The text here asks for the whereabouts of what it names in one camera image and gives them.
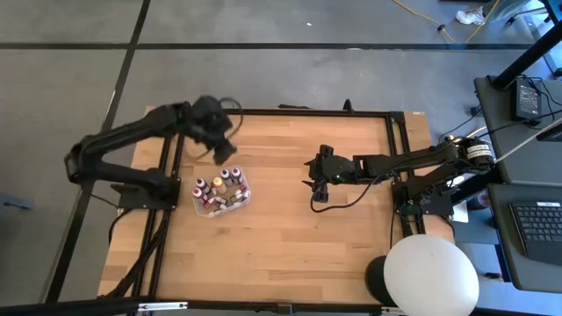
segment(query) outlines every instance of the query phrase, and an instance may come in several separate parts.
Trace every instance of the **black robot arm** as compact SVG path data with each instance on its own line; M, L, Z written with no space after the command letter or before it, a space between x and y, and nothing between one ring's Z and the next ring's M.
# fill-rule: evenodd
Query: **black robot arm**
M214 97L202 96L193 105L188 102L161 105L135 122L85 136L64 157L67 176L72 183L118 182L125 184L114 186L121 193L124 188L136 191L141 188L151 197L170 199L177 193L176 179L166 177L157 168L138 170L103 162L103 156L150 137L180 134L214 150L214 162L220 165L236 151L225 137L232 126L220 101Z
M334 155L334 149L321 145L316 158L307 162L313 200L328 201L327 184L377 184L408 169L439 166L425 176L410 176L393 183L396 205L410 204L411 214L449 214L447 182L464 173L482 174L494 164L488 145L477 139L445 142L426 149L393 157L384 154L354 155L352 160Z

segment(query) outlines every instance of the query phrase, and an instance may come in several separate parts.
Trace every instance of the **bottle cap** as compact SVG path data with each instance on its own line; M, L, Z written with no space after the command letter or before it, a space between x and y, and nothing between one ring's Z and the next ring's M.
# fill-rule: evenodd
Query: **bottle cap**
M220 187L220 186L222 185L222 179L219 178L219 177L214 178L214 180L213 180L213 185L214 185L215 187Z
M203 192L201 192L200 189L193 189L193 197L201 198L202 195L203 195Z

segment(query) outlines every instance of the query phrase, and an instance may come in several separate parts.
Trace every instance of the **clear plastic container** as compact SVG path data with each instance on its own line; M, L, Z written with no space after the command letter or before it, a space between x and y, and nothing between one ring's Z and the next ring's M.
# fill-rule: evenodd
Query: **clear plastic container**
M191 199L193 200L193 205L195 205L195 212L197 213L197 215L211 219L213 217L217 217L220 216L226 212L231 212L233 210L238 210L240 208L242 208L243 206L247 205L249 203L249 199L251 198L251 190L249 188L249 184L248 184L248 178L246 177L246 174L244 174L244 169L242 169L242 167L234 165L234 166L229 166L223 169L228 169L228 171L230 172L230 174L232 175L232 169L234 168L238 168L241 172L242 175L242 184L233 184L231 186L227 186L227 192L225 192L224 194L219 194L219 192L217 192L217 195L213 195L211 192L207 193L207 196L209 197L209 199L214 198L214 197L221 197L226 199L227 201L227 208L226 209L220 209L216 204L212 204L209 208L205 208L204 207L204 202L198 198L193 197L193 195L191 195ZM221 170L216 174L216 175L209 175L209 176L202 176L202 178L211 186L213 184L213 179L215 177L220 177L220 172ZM236 203L236 205L234 205L234 202L231 200L231 197L234 196L234 193L240 189L241 186L245 186L246 190L249 194L248 197L246 197L246 199L242 202L241 200L238 200Z

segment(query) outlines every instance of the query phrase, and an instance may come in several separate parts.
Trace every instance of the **black metal frame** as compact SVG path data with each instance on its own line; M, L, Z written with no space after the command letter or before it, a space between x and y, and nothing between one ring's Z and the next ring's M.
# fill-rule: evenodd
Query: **black metal frame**
M119 71L119 76L117 82L115 84L114 89L114 96L112 98L111 104L108 108L107 114L104 118L104 123L102 124L101 130L106 131L112 128L117 109L119 107L119 102L125 88L126 79L129 74L130 67L133 62L134 53L136 50L153 50L153 49L163 49L163 50L170 50L170 49L182 49L182 50L211 50L211 49L248 49L248 50L257 50L257 49L271 49L271 50L279 50L279 49L331 49L331 50L346 50L346 49L362 49L362 50L424 50L424 51L450 51L450 50L515 50L515 49L526 49L528 50L523 56L514 62L504 74L500 75L500 79L502 83L510 82L510 77L514 75L518 75L517 71L526 67L527 65L532 64L538 58L541 57L541 53L551 45L553 46L552 42L556 40L556 37L559 35L559 31L557 32L557 36L548 36L545 35L545 40L539 40L536 44L527 45L527 44L385 44L385 43L139 43L139 38L141 35L142 28L144 26L145 19L148 14L148 8L150 5L150 0L143 0L139 16L137 18L133 35L129 42L127 43L114 43L114 42L82 42L82 43L37 43L37 42L4 42L0 43L0 50L6 49L27 49L27 50L126 50L125 58L123 60L123 64L121 70ZM558 23L558 27L555 27L556 30L560 29L560 25ZM347 111L315 111L315 110L289 110L289 111L275 111L275 110L245 110L245 114L247 115L300 115L300 116L351 116L351 117L381 117L385 118L386 128L388 135L393 136L393 129L392 129L392 122L398 122L398 126L400 129L400 138L403 146L404 152L409 152L409 143L407 141L407 133L406 133L406 126L403 123L403 113L402 112L382 112L382 111L353 111L352 109L348 109ZM178 143L178 146L183 145L183 138L179 138L182 140L182 143ZM389 137L389 145L391 148L391 154L396 153L396 143L394 137ZM174 165L176 166L176 159L179 160L179 153L176 153ZM76 201L74 203L71 216L69 218L67 229L65 230L61 242L61 246L57 252L54 262L54 268L52 270L51 276L47 280L47 287L44 290L45 295L45 302L46 303L54 303L57 302L59 296L61 294L62 286L64 285L64 278L67 274L68 267L70 265L70 261L72 259L72 254L74 252L76 242L78 239L78 235L80 229L82 227L82 223L85 217L85 213L88 207L88 203L90 202L90 194L93 190L94 183L86 183L80 189ZM170 218L169 210L164 211L162 220L166 222L169 221ZM149 211L148 215L148 222L145 227L145 236L143 239L143 247L145 248L148 244L148 236L152 234L154 230L154 221L155 221L155 213L156 211ZM420 233L425 231L425 227L423 224L418 225L417 227ZM155 267L153 275L151 276L151 284L150 284L150 292L154 294L157 289L157 280L159 276L160 267L162 264L162 253L163 253L164 243L158 246L158 250L156 250L156 260L155 260ZM142 276L136 279L133 287L133 293L138 292L140 288L140 284L142 282ZM212 303L211 302L191 302L191 307L196 306L195 308L221 308L220 302ZM277 312L280 312L279 305L274 303L271 304L252 304L247 303L246 305L243 303L235 304L235 303L227 303L223 302L222 306L227 307L228 309L233 308L234 306L244 307L245 309L255 310L256 306L263 306L263 309L268 309L272 306L277 306ZM326 305L328 308L326 310L331 310L334 312L342 311L342 312L376 312L378 309L373 310L374 305L368 306L348 306L342 305L342 310L336 308L339 305ZM290 311L325 311L323 307L319 305L293 305L292 308L289 308Z

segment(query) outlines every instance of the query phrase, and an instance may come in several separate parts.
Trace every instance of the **yellow cable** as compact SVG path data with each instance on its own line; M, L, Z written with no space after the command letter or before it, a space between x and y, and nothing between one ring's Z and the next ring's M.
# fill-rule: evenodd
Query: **yellow cable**
M433 22L433 23L435 23L435 24L437 24L437 25L439 25L439 26L442 25L441 23L435 21L433 18L430 18L430 17L428 17L428 16L425 15L425 14L421 14L421 13L419 13L419 12L416 12L416 11L414 11L414 10L408 8L405 4L401 3L401 2L398 1L398 0L393 0L393 2L396 3L397 5L401 6L402 8L406 9L408 12L410 12L410 13L416 15L416 16L419 16L419 17L422 17L422 18L426 18L426 19L428 19L429 21L431 21L431 22ZM464 43L467 43L469 40L472 39L472 37L473 37L474 35L476 35L476 33L477 33L478 31L480 31L480 27L482 27L482 26L486 23L486 21L488 20L488 17L490 17L490 15L492 14L492 12L494 12L495 7L498 5L499 2L500 2L500 0L495 0L494 6L492 6L492 9L490 9L490 12L486 15L486 17L484 18L484 21L482 22L482 24L478 25L478 27L476 28L476 30L474 30L474 32L472 32L471 36L469 36L464 42L461 43L461 42L455 41L455 39L453 39L453 38L449 35L449 33L447 32L447 30L445 30L444 28L443 28L440 32L445 33L445 35L447 35L447 37L449 38L449 40L450 40L451 42L455 43L455 44L464 44Z
M476 131L469 133L468 135L466 135L466 138L471 138L472 136L474 136L476 133L479 133L483 130L487 129L486 126L482 126L481 128L477 129Z

